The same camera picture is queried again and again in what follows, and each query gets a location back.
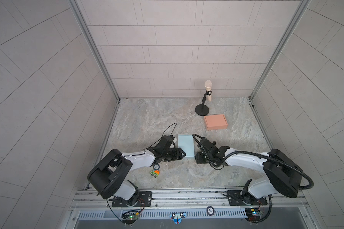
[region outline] ventilation grille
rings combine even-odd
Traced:
[[[89,218],[103,218],[105,215],[105,211],[80,211],[79,218],[80,219],[89,219]]]

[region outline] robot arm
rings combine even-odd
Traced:
[[[135,153],[121,153],[112,149],[90,171],[87,179],[103,199],[116,196],[127,200],[127,204],[132,206],[138,199],[139,190],[132,182],[124,181],[128,172],[154,166],[161,161],[170,162],[184,158],[186,154],[181,148],[176,148],[174,140],[174,136],[165,135],[156,146]]]

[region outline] black microphone stand base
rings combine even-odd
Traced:
[[[209,107],[204,104],[199,104],[195,107],[195,112],[200,116],[206,116],[209,113]]]

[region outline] black cable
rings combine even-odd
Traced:
[[[258,219],[256,221],[249,221],[249,222],[251,222],[251,223],[259,223],[259,222],[262,222],[262,221],[266,220],[269,217],[270,213],[271,213],[271,204],[272,204],[271,203],[271,195],[269,195],[269,210],[267,211],[266,215],[264,217],[262,217],[261,219]]]
[[[202,137],[199,136],[199,135],[193,134],[194,140],[195,140],[199,145],[202,146],[202,144],[195,138],[195,136],[198,137],[198,138],[200,138],[200,139],[202,139]],[[278,160],[278,159],[276,159],[276,158],[268,157],[268,156],[265,156],[265,155],[262,155],[262,154],[259,154],[259,153],[252,153],[252,152],[247,152],[247,151],[234,151],[234,152],[228,154],[227,156],[225,156],[225,157],[223,158],[223,160],[221,160],[219,163],[216,163],[216,164],[212,163],[211,166],[219,167],[219,166],[221,166],[221,165],[223,164],[223,162],[225,162],[225,160],[228,159],[230,156],[232,156],[232,155],[234,155],[234,154],[238,154],[238,153],[249,154],[249,155],[256,156],[256,157],[258,157],[258,158],[264,158],[264,159],[266,159],[266,160],[269,161],[269,162],[274,162],[274,163],[276,163],[276,164],[280,164],[280,165],[282,165],[282,166],[284,166],[284,167],[287,167],[287,168],[289,168],[289,169],[294,170],[295,172],[297,172],[298,174],[300,174],[301,176],[303,176],[303,177],[309,182],[308,185],[299,186],[299,189],[310,189],[310,188],[312,188],[312,187],[314,186],[314,182],[312,181],[312,179],[311,179],[309,176],[307,176],[307,174],[305,174],[304,172],[302,172],[301,170],[299,170],[298,168],[296,168],[296,167],[294,167],[294,166],[292,166],[292,165],[290,165],[290,164],[287,164],[287,163],[285,163],[285,162],[283,162],[283,161],[281,161],[281,160]]]
[[[107,205],[108,205],[108,207],[110,208],[111,212],[115,215],[115,217],[116,217],[122,224],[124,224],[124,222],[122,222],[121,219],[119,219],[119,218],[117,217],[117,215],[112,211],[111,206],[110,206],[110,204],[108,203],[108,199],[106,199],[106,201],[107,201]]]

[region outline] wire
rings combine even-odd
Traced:
[[[117,217],[117,215],[112,211],[111,206],[110,206],[110,204],[108,203],[108,199],[106,199],[106,201],[107,201],[107,205],[108,205],[108,207],[110,208],[111,212],[115,215],[115,217],[116,217],[122,224],[124,224],[124,222],[122,222],[121,219],[119,219],[119,218]]]
[[[262,221],[266,220],[269,217],[270,213],[271,213],[271,205],[272,205],[272,203],[271,203],[271,195],[269,195],[269,210],[267,211],[266,215],[264,217],[262,217],[261,219],[259,219],[259,220],[256,220],[256,221],[250,221],[249,220],[249,222],[259,223],[259,222],[262,222]]]

